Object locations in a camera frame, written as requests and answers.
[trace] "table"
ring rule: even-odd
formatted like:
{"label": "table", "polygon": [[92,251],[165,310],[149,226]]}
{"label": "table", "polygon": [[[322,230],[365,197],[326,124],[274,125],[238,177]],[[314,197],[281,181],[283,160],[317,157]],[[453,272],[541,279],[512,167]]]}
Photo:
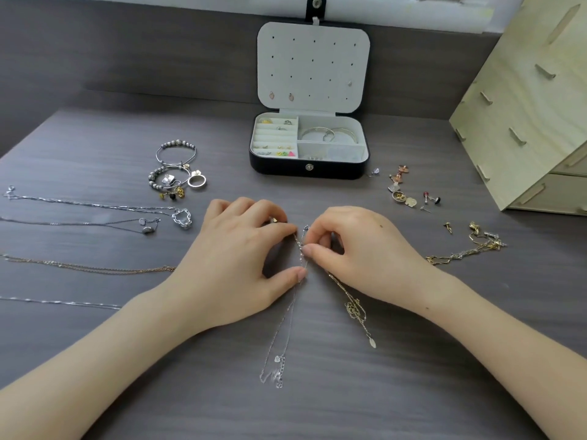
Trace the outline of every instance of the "table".
{"label": "table", "polygon": [[[148,186],[157,146],[173,138],[198,148],[192,163],[208,177],[187,191],[193,228],[170,219],[151,236],[102,227],[1,222],[2,251],[84,265],[176,265],[213,198],[267,198],[290,222],[310,224],[326,207],[357,205],[390,218],[423,255],[471,247],[468,223],[510,246],[443,266],[525,323],[587,355],[586,223],[576,216],[501,213],[448,122],[359,117],[379,177],[356,181],[268,177],[249,165],[259,105],[88,91],[56,112],[0,159],[0,186],[22,195],[103,204],[153,205]],[[433,214],[392,201],[387,175],[410,167],[403,191],[442,197]],[[124,212],[2,198],[0,215],[48,221],[126,219]],[[443,227],[450,221],[454,235]],[[293,241],[280,245],[267,273],[296,265]],[[167,273],[105,276],[0,263],[1,295],[126,303]],[[96,422],[88,439],[539,439],[521,407],[457,341],[416,315],[361,297],[377,349],[344,308],[345,297],[317,266],[295,308],[283,389],[259,373],[291,294],[267,311],[200,334],[140,377]],[[0,302],[0,386],[91,331],[112,311]]]}

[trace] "wooden drawer cabinet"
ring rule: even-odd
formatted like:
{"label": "wooden drawer cabinet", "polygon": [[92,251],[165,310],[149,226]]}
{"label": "wooden drawer cabinet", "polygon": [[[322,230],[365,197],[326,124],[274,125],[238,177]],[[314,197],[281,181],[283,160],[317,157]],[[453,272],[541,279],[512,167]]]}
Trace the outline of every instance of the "wooden drawer cabinet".
{"label": "wooden drawer cabinet", "polygon": [[500,209],[583,214],[542,187],[587,191],[587,0],[525,0],[450,122]]}

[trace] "forearm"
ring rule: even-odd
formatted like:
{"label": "forearm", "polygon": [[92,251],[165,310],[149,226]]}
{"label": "forearm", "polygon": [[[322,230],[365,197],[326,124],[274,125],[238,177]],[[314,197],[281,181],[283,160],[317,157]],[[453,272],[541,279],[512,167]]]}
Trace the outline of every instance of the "forearm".
{"label": "forearm", "polygon": [[587,360],[451,276],[422,315],[463,344],[551,439],[587,438]]}
{"label": "forearm", "polygon": [[0,391],[11,440],[79,439],[140,374],[184,341],[173,315],[139,295],[67,350]]}

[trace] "black jewelry box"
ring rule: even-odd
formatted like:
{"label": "black jewelry box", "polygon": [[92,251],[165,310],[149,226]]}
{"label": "black jewelry box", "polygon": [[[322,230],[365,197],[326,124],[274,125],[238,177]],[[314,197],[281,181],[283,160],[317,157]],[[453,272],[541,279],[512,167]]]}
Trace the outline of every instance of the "black jewelry box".
{"label": "black jewelry box", "polygon": [[261,103],[251,166],[272,175],[357,179],[369,161],[356,110],[370,48],[361,29],[270,22],[257,36]]}

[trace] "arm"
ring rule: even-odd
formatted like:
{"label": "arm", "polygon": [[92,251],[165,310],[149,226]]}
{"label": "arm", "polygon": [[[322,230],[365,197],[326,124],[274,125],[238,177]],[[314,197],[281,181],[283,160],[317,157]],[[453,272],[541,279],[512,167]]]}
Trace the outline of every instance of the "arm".
{"label": "arm", "polygon": [[[262,227],[270,216],[279,222]],[[269,279],[261,273],[270,248],[296,231],[285,222],[283,210],[266,200],[213,201],[199,236],[163,284],[0,391],[1,437],[79,439],[171,349],[268,307],[306,274],[301,267]]]}
{"label": "arm", "polygon": [[[332,232],[343,255],[330,250]],[[341,281],[459,340],[549,438],[587,439],[587,360],[431,266],[389,220],[358,207],[334,207],[312,224],[306,243],[304,254]]]}

